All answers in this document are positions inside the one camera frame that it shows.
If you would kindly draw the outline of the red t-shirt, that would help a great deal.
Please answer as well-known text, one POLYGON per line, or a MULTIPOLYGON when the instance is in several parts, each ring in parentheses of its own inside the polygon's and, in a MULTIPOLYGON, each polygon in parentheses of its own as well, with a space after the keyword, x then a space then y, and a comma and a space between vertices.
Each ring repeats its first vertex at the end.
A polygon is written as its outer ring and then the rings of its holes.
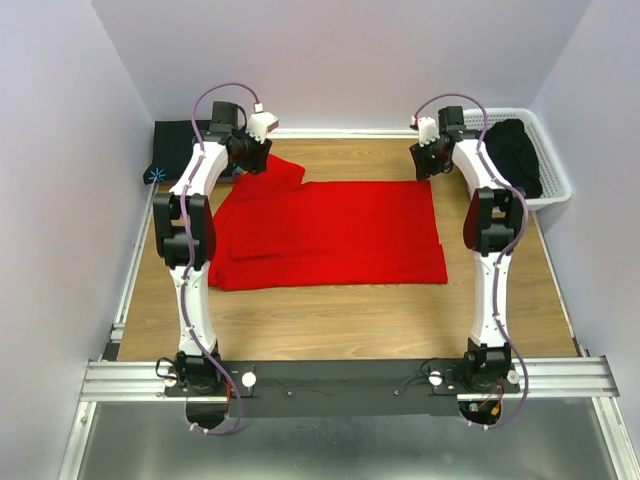
POLYGON ((266 172, 235 180, 213 216, 209 287, 447 283, 429 182, 304 176, 271 155, 266 172))

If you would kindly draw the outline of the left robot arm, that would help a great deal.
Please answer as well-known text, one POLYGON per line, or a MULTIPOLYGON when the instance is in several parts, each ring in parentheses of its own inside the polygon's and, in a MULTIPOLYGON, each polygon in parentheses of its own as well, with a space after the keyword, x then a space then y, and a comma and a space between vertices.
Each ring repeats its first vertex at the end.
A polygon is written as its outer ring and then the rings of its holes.
POLYGON ((153 200, 156 248, 175 287, 181 329, 172 371, 165 376, 169 391, 209 396, 228 386, 217 367, 220 356, 206 292, 216 250, 209 195, 226 170, 264 172, 272 145, 268 134, 279 125, 260 101, 242 126, 241 111, 236 104, 215 102, 205 129, 192 124, 189 162, 169 192, 153 200))

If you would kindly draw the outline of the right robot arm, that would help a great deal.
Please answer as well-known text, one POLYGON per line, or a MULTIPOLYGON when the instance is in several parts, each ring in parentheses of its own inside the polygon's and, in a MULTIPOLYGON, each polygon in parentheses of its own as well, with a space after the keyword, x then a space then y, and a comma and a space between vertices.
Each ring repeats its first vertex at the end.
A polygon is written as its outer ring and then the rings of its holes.
POLYGON ((441 395, 488 393, 508 378, 512 344, 507 328, 507 287, 512 252, 528 223, 524 195, 499 172, 485 144, 483 128, 469 129, 463 109, 450 106, 438 118, 414 114, 418 141, 410 147, 416 179, 460 170, 470 194, 463 241, 475 269, 475 313, 467 350, 460 359, 427 363, 433 391, 441 395))

